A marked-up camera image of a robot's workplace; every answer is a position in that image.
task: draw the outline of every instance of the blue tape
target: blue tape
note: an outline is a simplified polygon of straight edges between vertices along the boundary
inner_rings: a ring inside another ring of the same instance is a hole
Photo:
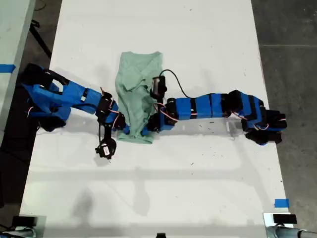
[[[211,118],[211,106],[209,95],[196,98],[197,118]]]
[[[249,116],[251,114],[251,106],[249,101],[249,95],[241,93],[241,100],[243,109],[239,113],[240,116]]]
[[[212,117],[221,118],[222,117],[221,94],[212,93],[211,103],[212,103]]]
[[[176,98],[176,109],[179,120],[189,120],[192,114],[190,98]]]
[[[289,199],[276,199],[274,203],[274,207],[276,208],[289,207]]]
[[[0,64],[0,73],[12,73],[14,69],[14,64]]]

